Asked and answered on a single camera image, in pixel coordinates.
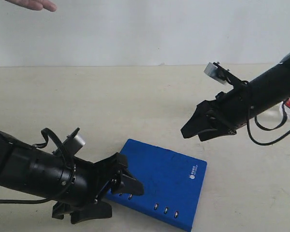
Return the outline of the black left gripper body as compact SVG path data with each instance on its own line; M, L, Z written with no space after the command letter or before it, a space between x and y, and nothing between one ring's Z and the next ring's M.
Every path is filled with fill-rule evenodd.
M52 218L62 220L65 215L82 209L90 203L97 204L111 192L111 185L116 173L128 170L127 157L120 153L98 161L87 162L77 158L74 183L62 195L63 199L57 200L52 209Z

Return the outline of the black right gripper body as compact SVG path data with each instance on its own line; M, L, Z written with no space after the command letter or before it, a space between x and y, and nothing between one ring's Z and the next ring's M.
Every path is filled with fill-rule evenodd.
M248 93L246 90L220 92L214 100L204 100L197 106L217 107L217 129L228 127L237 131L246 124Z

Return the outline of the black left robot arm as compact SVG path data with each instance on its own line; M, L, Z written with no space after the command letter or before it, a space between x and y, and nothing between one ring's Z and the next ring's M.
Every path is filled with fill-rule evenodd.
M71 224L112 216L103 201L107 192L141 196L143 184L128 170L127 157L115 153L96 163L78 158L85 145L79 129L61 141L53 131L41 131L43 143L26 144L0 131L0 186L37 196L37 200L0 199L0 204L40 204L55 201L52 218L70 215Z

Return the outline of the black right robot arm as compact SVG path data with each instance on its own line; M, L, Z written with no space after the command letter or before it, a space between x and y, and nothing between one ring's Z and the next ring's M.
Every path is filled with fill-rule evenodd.
M240 80L217 62L208 63L204 73L222 84L232 85L233 89L196 106L181 129L185 139L198 136L201 141L207 141L235 135L250 119L290 98L290 53L249 82Z

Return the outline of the person's open hand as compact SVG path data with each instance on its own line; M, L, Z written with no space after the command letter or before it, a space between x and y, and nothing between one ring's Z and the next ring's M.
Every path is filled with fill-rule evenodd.
M50 0L6 0L6 2L32 11L55 12L57 10L57 6Z

